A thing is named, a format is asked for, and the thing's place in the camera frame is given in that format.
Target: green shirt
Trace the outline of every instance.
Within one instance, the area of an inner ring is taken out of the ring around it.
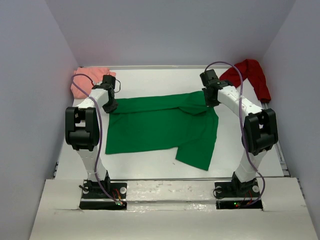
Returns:
[[[178,147],[175,159],[209,169],[218,116],[206,106],[202,91],[123,98],[117,102],[118,108],[109,116],[106,154]]]

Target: pink towel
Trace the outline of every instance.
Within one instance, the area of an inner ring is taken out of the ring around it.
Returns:
[[[78,67],[74,74],[85,74],[88,75],[92,80],[93,84],[102,81],[103,75],[111,75],[116,76],[115,72],[110,71],[107,67]],[[85,76],[75,76],[74,82],[80,88],[82,88],[87,94],[91,93],[91,89],[93,87],[91,81]],[[87,96],[84,95],[78,88],[76,88],[73,84],[71,84],[71,91],[75,99],[85,99]]]

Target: red cloth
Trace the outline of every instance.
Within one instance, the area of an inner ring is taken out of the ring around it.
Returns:
[[[239,69],[243,80],[249,79],[258,100],[263,103],[270,102],[271,96],[267,87],[266,77],[259,62],[253,59],[246,59],[235,66]],[[221,75],[220,81],[223,80],[229,80],[236,88],[241,84],[240,77],[233,67]]]

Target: bolt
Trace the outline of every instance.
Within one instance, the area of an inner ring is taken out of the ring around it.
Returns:
[[[127,189],[123,186],[120,188],[120,193],[125,194],[127,192]]]
[[[258,193],[259,192],[259,187],[257,185],[254,185],[252,187],[252,191],[254,191],[255,193]]]

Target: green fabric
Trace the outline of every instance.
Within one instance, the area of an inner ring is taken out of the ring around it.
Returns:
[[[213,108],[206,107],[202,91],[117,102],[118,108],[109,116],[106,154],[178,147],[177,160],[209,169],[218,116]]]

